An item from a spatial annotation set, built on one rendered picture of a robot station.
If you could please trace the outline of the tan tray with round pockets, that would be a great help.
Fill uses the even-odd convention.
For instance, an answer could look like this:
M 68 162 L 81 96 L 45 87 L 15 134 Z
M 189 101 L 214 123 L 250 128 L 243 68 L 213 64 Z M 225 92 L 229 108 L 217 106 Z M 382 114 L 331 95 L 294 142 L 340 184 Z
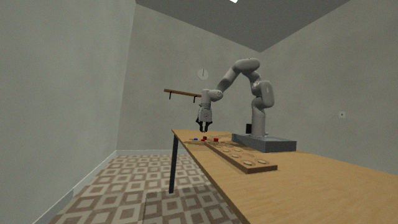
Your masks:
M 214 144 L 210 144 L 211 142 L 213 142 Z M 267 161 L 247 151 L 244 151 L 231 144 L 228 144 L 227 142 L 205 141 L 204 145 L 215 151 L 217 154 L 219 154 L 220 156 L 222 156 L 227 161 L 229 161 L 230 163 L 232 163 L 233 165 L 235 165 L 236 167 L 238 167 L 247 174 L 277 170 L 278 166 L 277 164 Z M 216 146 L 221 146 L 221 147 L 216 147 Z M 224 152 L 223 149 L 226 149 L 229 152 Z M 239 149 L 240 152 L 235 151 L 235 149 Z M 232 154 L 238 155 L 239 157 L 238 158 L 232 157 Z M 265 161 L 266 164 L 258 163 L 258 160 Z M 252 163 L 252 166 L 245 165 L 244 161 Z

